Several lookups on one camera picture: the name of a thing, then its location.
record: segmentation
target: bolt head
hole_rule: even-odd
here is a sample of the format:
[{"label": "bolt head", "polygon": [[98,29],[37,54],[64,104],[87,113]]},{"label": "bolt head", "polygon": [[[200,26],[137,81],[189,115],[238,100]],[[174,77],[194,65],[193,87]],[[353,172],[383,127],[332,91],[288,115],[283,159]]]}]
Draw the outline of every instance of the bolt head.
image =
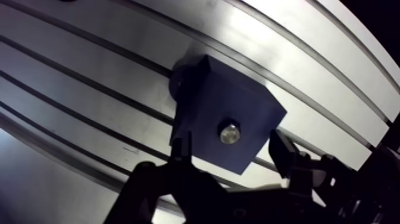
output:
[{"label": "bolt head", "polygon": [[220,133],[221,142],[224,144],[234,144],[240,139],[240,130],[234,124],[227,125]]}]

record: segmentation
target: screw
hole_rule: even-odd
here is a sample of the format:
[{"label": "screw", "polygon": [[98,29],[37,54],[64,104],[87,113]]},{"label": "screw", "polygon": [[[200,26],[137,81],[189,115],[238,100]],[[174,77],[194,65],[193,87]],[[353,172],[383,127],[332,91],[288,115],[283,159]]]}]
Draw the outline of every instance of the screw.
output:
[{"label": "screw", "polygon": [[240,130],[233,123],[228,124],[220,132],[220,140],[224,144],[234,144],[240,139]]}]

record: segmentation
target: dark background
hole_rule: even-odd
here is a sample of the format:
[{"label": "dark background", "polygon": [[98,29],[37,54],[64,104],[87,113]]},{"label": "dark background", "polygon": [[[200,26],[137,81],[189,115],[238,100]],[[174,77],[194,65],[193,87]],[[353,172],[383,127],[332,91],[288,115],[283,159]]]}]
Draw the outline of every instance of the dark background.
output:
[{"label": "dark background", "polygon": [[400,1],[340,0],[400,64]]}]

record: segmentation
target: dark metal block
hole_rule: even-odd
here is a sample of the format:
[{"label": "dark metal block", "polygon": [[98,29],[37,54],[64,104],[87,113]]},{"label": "dark metal block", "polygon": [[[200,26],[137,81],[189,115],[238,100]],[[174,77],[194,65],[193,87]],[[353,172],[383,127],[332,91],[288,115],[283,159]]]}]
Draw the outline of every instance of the dark metal block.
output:
[{"label": "dark metal block", "polygon": [[170,92],[177,101],[171,140],[191,131],[194,156],[238,174],[286,114],[265,86],[210,56],[175,69]]}]

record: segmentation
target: metal plate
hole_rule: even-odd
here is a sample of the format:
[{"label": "metal plate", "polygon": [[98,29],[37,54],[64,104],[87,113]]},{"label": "metal plate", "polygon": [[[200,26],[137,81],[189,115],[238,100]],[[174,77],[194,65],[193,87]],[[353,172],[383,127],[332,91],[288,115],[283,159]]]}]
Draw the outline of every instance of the metal plate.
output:
[{"label": "metal plate", "polygon": [[[104,57],[106,59],[110,58],[110,56],[108,55],[112,55],[113,57],[117,58],[120,57],[96,45],[93,45],[88,41],[80,39],[77,36],[69,34],[54,26],[45,24],[44,22],[38,21],[37,19],[31,18],[30,16],[24,15],[5,6],[1,6],[0,9],[2,10],[1,15],[7,16],[8,18],[14,18],[14,21],[19,22],[15,23],[13,26],[9,26],[5,23],[0,23],[1,27],[3,27],[1,29],[3,35],[6,35],[7,37],[31,48],[34,51],[37,51],[40,54],[44,54],[49,58],[54,58],[59,63],[66,64],[68,66],[72,66],[72,64],[80,65],[81,67],[76,66],[73,68],[76,69],[77,72],[82,72],[83,75],[89,74],[89,77],[96,78],[96,73],[93,71],[97,71],[97,67],[101,67],[103,64],[106,63],[104,60],[91,59],[91,57],[94,57],[96,53],[99,53],[100,55],[107,55]],[[37,30],[41,31],[36,32],[36,35],[34,36],[30,35],[30,27],[35,27]],[[80,62],[84,60],[79,57],[79,54],[85,56],[83,57],[85,59],[87,57],[90,63]],[[203,46],[200,43],[194,42],[187,50],[186,56],[191,57],[198,54],[210,54],[213,57],[218,58],[222,62],[230,65],[231,67],[252,77],[253,79],[256,79],[258,82],[266,85],[268,89],[273,93],[273,95],[284,105],[285,109],[288,111],[288,114],[286,116],[287,118],[285,119],[289,119],[290,122],[284,121],[282,123],[283,128],[320,147],[322,150],[338,156],[343,161],[347,162],[350,166],[355,168],[359,167],[359,165],[362,164],[364,162],[364,159],[369,155],[369,152],[366,148],[357,143],[356,140],[352,139],[349,135],[340,130],[333,123],[330,123],[320,114],[316,113],[305,104],[300,102],[298,99],[278,88],[274,84],[267,82],[265,79],[250,71],[248,68],[236,63],[235,61],[221,55],[220,53],[210,48]],[[121,64],[114,64],[113,61],[115,60],[109,60],[109,63],[111,63],[112,65],[110,67],[114,68],[112,70],[110,69],[110,73],[119,74],[117,77],[124,79],[124,76],[126,76],[127,74],[120,72],[117,69],[118,66],[120,66]],[[146,79],[146,76],[140,76],[140,79]],[[169,95],[166,89],[166,87],[164,89],[159,89],[159,95]],[[141,95],[146,95],[146,92],[140,94],[138,97],[137,95],[132,94],[130,94],[129,96],[134,99],[141,100],[141,102],[144,104],[150,105],[150,103],[153,103],[144,101],[143,98],[140,97]],[[313,117],[314,119],[304,119],[304,117]],[[320,129],[324,129],[326,130],[326,132],[320,132]]]},{"label": "metal plate", "polygon": [[[190,26],[265,67],[273,73],[270,76],[282,78],[311,97],[372,145],[376,145],[387,131],[388,127],[379,117],[321,64],[274,30],[232,5],[224,1],[197,0],[135,2]],[[399,110],[400,107],[392,107],[396,113]]]}]

